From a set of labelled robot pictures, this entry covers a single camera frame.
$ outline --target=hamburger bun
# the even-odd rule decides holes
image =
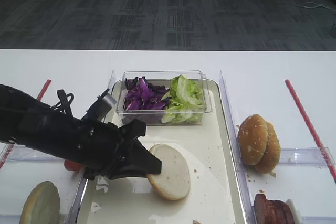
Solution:
[[[154,145],[149,151],[162,162],[160,174],[147,174],[157,193],[168,200],[179,200],[187,196],[190,174],[182,154],[166,144]]]
[[[20,224],[58,224],[59,208],[56,186],[44,181],[30,192],[23,206]]]
[[[277,166],[280,159],[281,147],[277,134],[274,131],[273,125],[266,122],[268,129],[268,142],[266,145],[265,153],[255,169],[259,173],[270,173]]]
[[[239,128],[238,140],[243,163],[258,164],[264,155],[268,141],[265,120],[257,114],[249,116]]]

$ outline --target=gray carpet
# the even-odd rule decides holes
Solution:
[[[0,0],[0,48],[336,50],[335,19],[292,0]]]

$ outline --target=top bun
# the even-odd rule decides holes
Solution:
[[[239,128],[238,139],[244,164],[258,164],[264,155],[268,142],[265,120],[257,114],[249,116]]]
[[[260,115],[249,116],[239,128],[238,140],[244,164],[259,173],[270,173],[279,163],[281,147],[273,125]]]

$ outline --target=purple cabbage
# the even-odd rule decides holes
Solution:
[[[169,105],[169,97],[161,101],[162,97],[169,92],[165,86],[154,86],[145,77],[134,78],[133,81],[125,81],[128,90],[124,110],[162,110]]]

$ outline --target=bread crumb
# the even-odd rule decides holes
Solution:
[[[274,172],[270,172],[270,175],[273,176],[274,178],[277,177],[277,173],[274,173]]]

